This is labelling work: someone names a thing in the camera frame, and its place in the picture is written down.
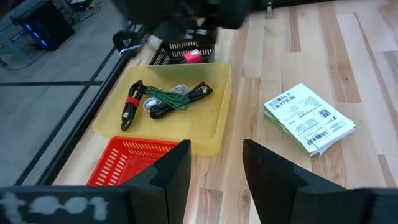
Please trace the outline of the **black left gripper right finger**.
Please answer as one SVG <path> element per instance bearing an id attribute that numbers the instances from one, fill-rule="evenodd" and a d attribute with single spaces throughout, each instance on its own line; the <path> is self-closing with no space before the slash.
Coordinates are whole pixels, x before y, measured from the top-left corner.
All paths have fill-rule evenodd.
<path id="1" fill-rule="evenodd" d="M 262 224 L 327 224 L 322 194 L 346 189 L 278 155 L 252 139 L 243 141 L 246 180 Z"/>

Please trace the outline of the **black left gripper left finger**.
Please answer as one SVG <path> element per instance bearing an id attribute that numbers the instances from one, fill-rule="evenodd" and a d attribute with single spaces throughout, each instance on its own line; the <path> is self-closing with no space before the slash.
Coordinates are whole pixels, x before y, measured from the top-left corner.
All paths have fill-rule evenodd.
<path id="1" fill-rule="evenodd" d="M 185 139 L 123 183 L 128 224 L 182 224 L 191 179 L 191 141 Z"/>

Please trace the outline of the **pink wall charger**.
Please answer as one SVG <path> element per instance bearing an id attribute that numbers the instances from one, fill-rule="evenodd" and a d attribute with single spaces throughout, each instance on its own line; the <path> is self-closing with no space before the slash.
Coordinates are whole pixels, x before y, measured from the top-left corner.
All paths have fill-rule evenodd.
<path id="1" fill-rule="evenodd" d="M 183 55 L 183 61 L 188 64 L 203 63 L 203 57 L 198 49 L 194 49 Z"/>

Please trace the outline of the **white green card reader box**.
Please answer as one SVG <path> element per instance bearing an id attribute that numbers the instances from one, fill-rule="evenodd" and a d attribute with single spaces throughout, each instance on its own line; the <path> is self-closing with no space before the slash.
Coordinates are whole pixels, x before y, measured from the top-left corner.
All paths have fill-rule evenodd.
<path id="1" fill-rule="evenodd" d="M 316 155 L 317 157 L 320 157 L 325 151 L 327 151 L 330 147 L 331 144 L 323 146 L 319 149 L 314 149 L 314 150 L 308 150 L 298 139 L 296 139 L 282 124 L 277 122 L 275 119 L 271 117 L 270 114 L 268 114 L 266 111 L 264 111 L 264 119 L 268 120 L 270 123 L 272 123 L 275 127 L 279 128 L 284 134 L 286 134 L 291 140 L 293 140 L 294 143 L 298 145 L 301 150 L 308 154 L 310 157 Z"/>
<path id="2" fill-rule="evenodd" d="M 264 111 L 308 150 L 333 145 L 356 125 L 303 83 L 264 103 Z"/>

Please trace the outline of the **yellow translucent plastic bin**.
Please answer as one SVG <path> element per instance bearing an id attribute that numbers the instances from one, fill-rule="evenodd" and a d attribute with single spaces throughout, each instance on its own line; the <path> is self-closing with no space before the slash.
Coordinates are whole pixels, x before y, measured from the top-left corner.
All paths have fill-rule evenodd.
<path id="1" fill-rule="evenodd" d="M 142 80 L 146 86 L 165 91 L 183 84 L 188 89 L 205 82 L 213 93 L 190 103 L 185 111 L 173 111 L 160 119 L 152 119 L 142 108 L 137 109 L 133 124 L 121 130 L 121 116 L 131 85 Z M 223 140 L 231 99 L 232 74 L 228 63 L 136 66 L 126 71 L 93 123 L 96 133 L 112 138 L 191 141 L 192 154 L 213 156 Z"/>

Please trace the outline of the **black slotted plastic basket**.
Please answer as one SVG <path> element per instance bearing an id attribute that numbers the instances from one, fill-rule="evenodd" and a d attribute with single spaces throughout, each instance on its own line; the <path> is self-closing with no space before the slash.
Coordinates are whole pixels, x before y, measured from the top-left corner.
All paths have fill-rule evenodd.
<path id="1" fill-rule="evenodd" d="M 161 42 L 149 65 L 173 65 L 188 63 L 184 55 L 192 50 L 201 53 L 204 63 L 213 61 L 215 45 L 209 40 L 183 40 L 177 43 Z"/>

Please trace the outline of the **black lamp clamp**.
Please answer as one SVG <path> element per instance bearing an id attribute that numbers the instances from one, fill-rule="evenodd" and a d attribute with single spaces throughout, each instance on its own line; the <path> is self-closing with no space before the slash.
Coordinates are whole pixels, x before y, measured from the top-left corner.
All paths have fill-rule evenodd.
<path id="1" fill-rule="evenodd" d="M 142 46 L 142 36 L 132 30 L 122 30 L 113 35 L 113 44 L 119 57 L 135 58 Z"/>

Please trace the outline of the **red slotted plastic basket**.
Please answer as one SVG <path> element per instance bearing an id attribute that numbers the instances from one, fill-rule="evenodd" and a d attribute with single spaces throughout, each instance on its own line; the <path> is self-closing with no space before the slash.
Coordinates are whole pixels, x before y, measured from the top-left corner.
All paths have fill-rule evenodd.
<path id="1" fill-rule="evenodd" d="M 172 141 L 111 138 L 87 185 L 115 186 L 134 177 L 177 145 Z"/>

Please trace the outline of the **black computer tower blue lights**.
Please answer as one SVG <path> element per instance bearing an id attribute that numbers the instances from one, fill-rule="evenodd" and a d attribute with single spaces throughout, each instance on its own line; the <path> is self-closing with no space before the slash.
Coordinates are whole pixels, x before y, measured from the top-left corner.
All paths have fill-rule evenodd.
<path id="1" fill-rule="evenodd" d="M 57 50 L 75 34 L 72 25 L 49 0 L 42 0 L 19 16 L 11 18 L 45 50 Z"/>

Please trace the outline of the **black aluminium table frame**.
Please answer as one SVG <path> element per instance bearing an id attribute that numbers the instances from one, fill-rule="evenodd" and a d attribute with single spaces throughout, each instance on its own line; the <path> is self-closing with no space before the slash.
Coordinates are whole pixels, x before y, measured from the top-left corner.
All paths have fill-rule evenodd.
<path id="1" fill-rule="evenodd" d="M 304 4 L 313 4 L 320 2 L 327 2 L 332 0 L 259 0 L 262 7 L 270 6 L 272 8 L 299 6 Z M 49 161 L 45 163 L 45 167 L 32 181 L 33 185 L 51 185 L 61 172 L 66 164 L 68 158 L 74 151 L 78 141 L 86 132 L 88 126 L 94 120 L 95 115 L 100 110 L 100 106 L 105 101 L 106 96 L 110 93 L 112 87 L 116 85 L 117 79 L 120 78 L 122 72 L 127 69 L 128 65 L 132 65 L 132 61 L 138 56 L 142 55 L 142 50 L 134 50 L 132 53 L 123 53 L 121 58 L 118 59 L 113 69 L 110 71 L 108 77 L 100 82 L 100 89 L 86 107 L 79 119 L 76 121 L 74 127 L 70 130 L 64 141 L 56 148 L 56 151 L 50 157 Z M 65 125 L 66 121 L 80 103 L 83 95 L 88 91 L 89 85 L 86 84 L 84 89 L 80 92 L 75 101 L 71 104 L 68 110 L 64 113 L 61 120 L 54 127 L 49 137 L 45 140 L 39 151 L 35 154 L 27 167 L 23 170 L 22 174 L 16 180 L 16 185 L 27 185 L 28 178 L 33 176 L 33 170 L 39 166 L 40 160 L 47 154 L 49 146 L 58 136 L 60 130 Z"/>

